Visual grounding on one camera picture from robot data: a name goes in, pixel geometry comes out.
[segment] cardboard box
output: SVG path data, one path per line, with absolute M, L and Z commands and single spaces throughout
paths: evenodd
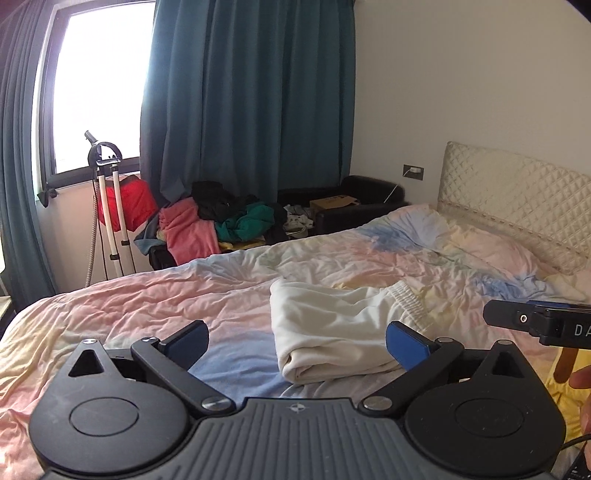
M 335 197 L 327 197 L 325 199 L 311 200 L 310 208 L 312 209 L 312 218 L 316 217 L 316 213 L 321 210 L 329 210 L 331 208 L 346 207 L 349 205 L 359 205 L 359 201 L 348 195 L 337 195 Z

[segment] red cloth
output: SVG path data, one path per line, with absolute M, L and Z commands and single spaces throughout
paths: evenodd
M 135 175 L 130 175 L 119 182 L 121 187 L 121 204 L 123 206 L 123 216 L 125 217 L 125 226 L 130 232 L 135 232 L 146 220 L 158 211 L 158 206 L 148 183 L 139 179 Z M 107 182 L 107 205 L 109 206 L 109 216 L 113 231 L 121 230 L 119 224 L 119 214 L 117 213 L 117 202 L 115 200 L 115 188 L 113 182 Z M 105 216 L 103 215 L 102 198 L 99 196 L 99 220 L 104 225 Z
M 160 229 L 177 265 L 220 253 L 213 220 L 201 220 L 192 197 L 160 210 Z

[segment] garment steamer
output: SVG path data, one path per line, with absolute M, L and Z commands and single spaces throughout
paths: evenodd
M 109 213 L 109 203 L 107 198 L 107 189 L 106 189 L 106 181 L 105 177 L 107 174 L 110 174 L 113 177 L 113 190 L 115 191 L 115 203 L 117 205 L 117 214 L 119 216 L 119 224 L 121 225 L 121 235 L 123 240 L 121 241 L 122 247 L 126 247 L 129 251 L 129 257 L 131 259 L 131 264 L 134 269 L 134 273 L 137 273 L 135 269 L 134 263 L 134 256 L 131 251 L 131 244 L 129 242 L 129 236 L 127 234 L 127 227 L 125 224 L 125 216 L 123 213 L 123 203 L 121 201 L 121 186 L 119 184 L 119 163 L 123 156 L 121 155 L 121 150 L 117 147 L 117 145 L 111 142 L 99 142 L 88 130 L 85 132 L 84 136 L 92 145 L 90 151 L 88 152 L 88 165 L 90 168 L 93 169 L 93 172 L 96 174 L 96 180 L 93 182 L 97 182 L 99 185 L 99 193 L 101 198 L 101 204 L 103 209 L 103 217 L 105 218 L 105 228 L 107 231 L 107 239 L 109 241 L 109 249 L 111 254 L 109 258 L 113 262 L 113 266 L 115 267 L 115 274 L 116 276 L 122 277 L 124 275 L 123 266 L 121 264 L 121 258 L 119 256 L 119 251 L 117 249 L 117 243 L 115 240 L 115 233 L 113 232 L 113 226 L 111 224 L 111 215 Z M 113 151 L 113 155 L 108 158 L 103 158 L 102 156 L 102 147 L 107 147 Z M 95 215 L 94 215 L 94 226 L 93 226 L 93 241 L 92 241 L 92 252 L 90 253 L 90 262 L 89 262 L 89 274 L 86 277 L 86 285 L 90 285 L 90 278 L 92 277 L 92 267 L 94 263 L 94 250 L 96 245 L 96 225 L 97 225 L 97 202 L 95 202 Z

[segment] metal screw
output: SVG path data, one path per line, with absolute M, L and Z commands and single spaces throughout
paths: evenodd
M 222 411 L 232 406 L 232 400 L 226 397 L 208 397 L 201 402 L 201 406 L 209 411 Z
M 388 410 L 392 406 L 392 400 L 388 397 L 382 397 L 380 395 L 375 395 L 372 397 L 368 397 L 363 401 L 363 406 L 368 410 L 373 411 L 384 411 Z

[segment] white folded towel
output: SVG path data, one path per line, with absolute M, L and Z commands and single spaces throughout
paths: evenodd
M 405 282 L 341 290 L 278 280 L 271 286 L 271 326 L 279 370 L 295 384 L 391 371 L 386 327 L 413 327 L 423 306 Z

